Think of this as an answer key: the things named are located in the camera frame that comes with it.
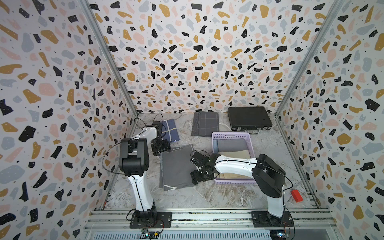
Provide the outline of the navy blue striped pillowcase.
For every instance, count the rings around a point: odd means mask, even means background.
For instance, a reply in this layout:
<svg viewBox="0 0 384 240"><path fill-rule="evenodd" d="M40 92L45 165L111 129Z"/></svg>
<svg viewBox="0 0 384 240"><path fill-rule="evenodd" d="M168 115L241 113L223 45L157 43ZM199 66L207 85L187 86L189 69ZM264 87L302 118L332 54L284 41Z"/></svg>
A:
<svg viewBox="0 0 384 240"><path fill-rule="evenodd" d="M162 122L162 138L169 143L178 142L180 140L178 129L174 119L166 120Z"/></svg>

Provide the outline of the grey passion pillowcase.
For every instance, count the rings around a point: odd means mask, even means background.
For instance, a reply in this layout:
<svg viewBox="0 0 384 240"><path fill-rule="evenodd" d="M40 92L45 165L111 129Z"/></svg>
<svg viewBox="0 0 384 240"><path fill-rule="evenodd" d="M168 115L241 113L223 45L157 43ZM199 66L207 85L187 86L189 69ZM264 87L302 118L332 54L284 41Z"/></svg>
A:
<svg viewBox="0 0 384 240"><path fill-rule="evenodd" d="M160 187L165 192L194 186L191 172L197 168L190 162L193 150L192 145L186 145L162 153Z"/></svg>

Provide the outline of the lilac plastic basket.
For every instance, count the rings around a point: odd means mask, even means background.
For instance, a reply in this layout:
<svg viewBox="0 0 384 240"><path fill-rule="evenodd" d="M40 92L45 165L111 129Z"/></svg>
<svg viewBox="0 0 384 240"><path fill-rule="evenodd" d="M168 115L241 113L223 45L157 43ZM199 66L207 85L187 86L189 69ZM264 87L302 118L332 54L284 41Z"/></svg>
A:
<svg viewBox="0 0 384 240"><path fill-rule="evenodd" d="M214 154L219 154L218 152L218 143L217 140L225 140L225 139L245 139L251 158L255 158L255 152L251 140L251 136L248 133L236 133L236 132L215 132L212 133L212 148ZM256 181L251 178L252 181L226 181L220 180L218 178L215 179L216 184L219 185L255 185Z"/></svg>

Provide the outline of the grey and cream pillowcase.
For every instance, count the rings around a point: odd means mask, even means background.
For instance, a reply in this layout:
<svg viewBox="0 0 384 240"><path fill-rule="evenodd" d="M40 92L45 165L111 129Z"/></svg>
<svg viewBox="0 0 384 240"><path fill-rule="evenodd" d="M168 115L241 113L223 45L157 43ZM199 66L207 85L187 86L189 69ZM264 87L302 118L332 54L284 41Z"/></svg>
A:
<svg viewBox="0 0 384 240"><path fill-rule="evenodd" d="M217 140L217 143L218 152L221 155L242 159L251 158L245 139ZM249 177L231 173L220 174L218 179L226 181L252 181Z"/></svg>

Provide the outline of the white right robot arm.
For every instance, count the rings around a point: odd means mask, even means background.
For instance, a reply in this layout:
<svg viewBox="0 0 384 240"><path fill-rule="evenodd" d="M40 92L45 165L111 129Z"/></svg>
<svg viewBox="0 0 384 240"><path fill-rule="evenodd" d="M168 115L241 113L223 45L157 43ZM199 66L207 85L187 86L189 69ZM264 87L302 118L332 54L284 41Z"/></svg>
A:
<svg viewBox="0 0 384 240"><path fill-rule="evenodd" d="M197 169L191 172L192 183L206 182L216 179L221 174L236 174L253 178L262 193L267 196L268 213L271 217L281 219L285 207L283 186L286 172L267 155L258 158L239 159L221 154L209 157L195 152L190 159Z"/></svg>

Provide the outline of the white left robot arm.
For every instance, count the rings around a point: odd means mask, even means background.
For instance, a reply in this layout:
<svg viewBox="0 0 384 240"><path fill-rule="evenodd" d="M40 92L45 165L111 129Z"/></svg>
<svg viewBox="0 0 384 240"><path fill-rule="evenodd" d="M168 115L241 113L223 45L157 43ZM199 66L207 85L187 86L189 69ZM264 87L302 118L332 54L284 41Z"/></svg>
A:
<svg viewBox="0 0 384 240"><path fill-rule="evenodd" d="M153 122L131 139L121 142L119 169L128 177L136 200L135 217L140 221L154 221L157 219L155 201L147 184L147 170L150 166L149 147L153 155L171 149L168 140L162 137L163 124Z"/></svg>

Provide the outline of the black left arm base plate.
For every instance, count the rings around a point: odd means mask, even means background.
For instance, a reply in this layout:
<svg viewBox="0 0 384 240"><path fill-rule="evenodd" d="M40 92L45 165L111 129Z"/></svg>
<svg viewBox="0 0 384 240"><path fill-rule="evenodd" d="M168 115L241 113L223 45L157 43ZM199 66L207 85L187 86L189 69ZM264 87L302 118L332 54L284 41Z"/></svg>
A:
<svg viewBox="0 0 384 240"><path fill-rule="evenodd" d="M130 229L169 229L172 224L172 212L135 211L131 217Z"/></svg>

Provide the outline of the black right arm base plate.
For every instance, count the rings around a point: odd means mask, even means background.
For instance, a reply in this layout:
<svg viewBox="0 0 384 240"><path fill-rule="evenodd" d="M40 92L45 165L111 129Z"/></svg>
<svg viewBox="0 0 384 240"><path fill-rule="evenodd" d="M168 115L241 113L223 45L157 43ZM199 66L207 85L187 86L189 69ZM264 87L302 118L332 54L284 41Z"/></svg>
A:
<svg viewBox="0 0 384 240"><path fill-rule="evenodd" d="M281 218L272 216L268 211L253 211L251 212L251 218L254 228L282 228L294 226L293 217L287 209L285 209Z"/></svg>

